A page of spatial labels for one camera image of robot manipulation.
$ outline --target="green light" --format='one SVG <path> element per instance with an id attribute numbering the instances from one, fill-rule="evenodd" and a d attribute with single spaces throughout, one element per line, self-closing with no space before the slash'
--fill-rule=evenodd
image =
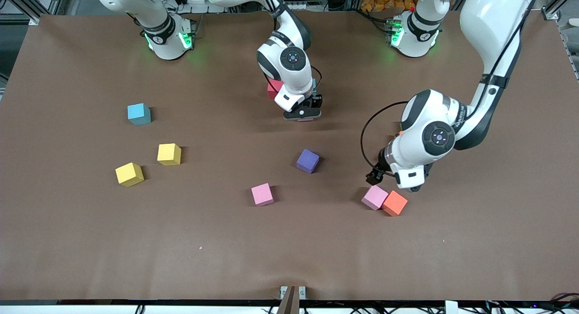
<path id="1" fill-rule="evenodd" d="M 192 42 L 190 34 L 179 33 L 179 38 L 180 38 L 181 42 L 183 43 L 184 48 L 189 49 L 189 48 L 191 48 L 191 46 L 193 46 L 193 42 Z"/>
<path id="2" fill-rule="evenodd" d="M 432 44 L 430 44 L 431 47 L 434 46 L 434 44 L 436 44 L 436 37 L 438 36 L 439 32 L 440 32 L 440 30 L 436 30 L 434 37 L 432 37 Z"/>
<path id="3" fill-rule="evenodd" d="M 151 41 L 149 40 L 149 37 L 147 37 L 146 34 L 145 34 L 145 38 L 147 39 L 147 43 L 149 44 L 149 49 L 153 50 L 153 46 L 151 45 Z"/>
<path id="4" fill-rule="evenodd" d="M 398 46 L 400 44 L 400 40 L 402 40 L 402 36 L 404 35 L 404 28 L 400 28 L 393 36 L 392 36 L 392 45 Z"/>

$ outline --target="cube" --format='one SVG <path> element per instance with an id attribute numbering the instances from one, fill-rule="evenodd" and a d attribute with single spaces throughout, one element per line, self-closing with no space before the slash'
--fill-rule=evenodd
<path id="1" fill-rule="evenodd" d="M 378 186 L 372 186 L 366 192 L 366 195 L 362 198 L 362 203 L 369 206 L 370 208 L 377 210 L 382 207 L 388 192 L 379 188 Z"/>
<path id="2" fill-rule="evenodd" d="M 151 110 L 143 103 L 128 106 L 127 116 L 128 120 L 135 125 L 149 124 L 151 122 Z"/>
<path id="3" fill-rule="evenodd" d="M 402 195 L 393 190 L 388 197 L 386 197 L 382 204 L 382 209 L 392 217 L 399 215 L 404 209 L 404 205 L 408 202 Z"/>
<path id="4" fill-rule="evenodd" d="M 283 86 L 284 83 L 282 81 L 277 81 L 273 79 L 269 79 L 269 83 L 267 84 L 267 97 L 269 97 L 270 99 L 275 99 L 275 96 L 277 96 L 276 91 L 280 91 L 281 86 Z"/>
<path id="5" fill-rule="evenodd" d="M 252 194 L 254 196 L 255 205 L 258 207 L 273 203 L 273 196 L 271 196 L 271 189 L 269 188 L 268 183 L 252 188 Z"/>
<path id="6" fill-rule="evenodd" d="M 145 180 L 141 166 L 136 163 L 128 163 L 116 168 L 115 171 L 116 178 L 122 186 L 131 187 Z"/>
<path id="7" fill-rule="evenodd" d="M 308 149 L 304 149 L 302 155 L 298 158 L 296 166 L 308 174 L 312 174 L 314 169 L 316 169 L 318 161 L 320 161 L 320 156 Z"/>
<path id="8" fill-rule="evenodd" d="M 176 166 L 180 164 L 181 149 L 175 143 L 159 144 L 157 161 L 164 166 Z"/>

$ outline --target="pink cube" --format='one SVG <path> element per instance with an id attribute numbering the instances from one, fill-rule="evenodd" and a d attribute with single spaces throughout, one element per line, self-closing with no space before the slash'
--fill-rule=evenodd
<path id="1" fill-rule="evenodd" d="M 273 79 L 269 79 L 269 82 L 271 83 L 271 85 L 269 83 L 267 84 L 267 97 L 269 97 L 270 99 L 275 99 L 275 96 L 277 96 L 276 91 L 280 91 L 281 86 L 283 86 L 284 83 L 282 81 L 277 81 Z"/>
<path id="2" fill-rule="evenodd" d="M 388 192 L 379 188 L 378 186 L 372 186 L 368 189 L 366 195 L 364 195 L 362 203 L 372 209 L 380 209 L 387 196 Z"/>
<path id="3" fill-rule="evenodd" d="M 258 207 L 273 203 L 273 196 L 271 196 L 271 190 L 269 189 L 268 183 L 252 188 L 252 194 L 254 196 L 255 205 Z"/>

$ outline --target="purple cube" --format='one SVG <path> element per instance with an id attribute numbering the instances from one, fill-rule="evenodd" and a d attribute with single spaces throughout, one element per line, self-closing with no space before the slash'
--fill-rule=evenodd
<path id="1" fill-rule="evenodd" d="M 296 163 L 296 166 L 308 174 L 312 174 L 314 169 L 316 169 L 318 161 L 320 161 L 320 156 L 308 149 L 304 149 L 302 155 L 298 159 L 298 163 Z"/>

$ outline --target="brown table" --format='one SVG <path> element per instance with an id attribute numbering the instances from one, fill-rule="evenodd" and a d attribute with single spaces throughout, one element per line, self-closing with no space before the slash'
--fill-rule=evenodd
<path id="1" fill-rule="evenodd" d="M 0 298 L 544 300 L 579 289 L 579 89 L 553 22 L 534 12 L 486 140 L 437 162 L 388 217 L 360 203 L 358 139 L 427 88 L 470 102 L 482 62 L 445 21 L 420 59 L 354 13 L 300 13 L 324 75 L 323 116 L 285 122 L 255 50 L 266 13 L 209 15 L 167 62 L 127 17 L 43 17 L 0 103 Z M 133 126 L 126 106 L 154 121 Z M 375 157 L 402 107 L 368 129 Z M 177 143 L 184 163 L 157 163 Z M 315 174 L 294 167 L 308 148 Z M 126 188 L 114 169 L 143 166 Z M 250 188 L 277 202 L 252 206 Z M 381 184 L 395 188 L 393 180 Z"/>

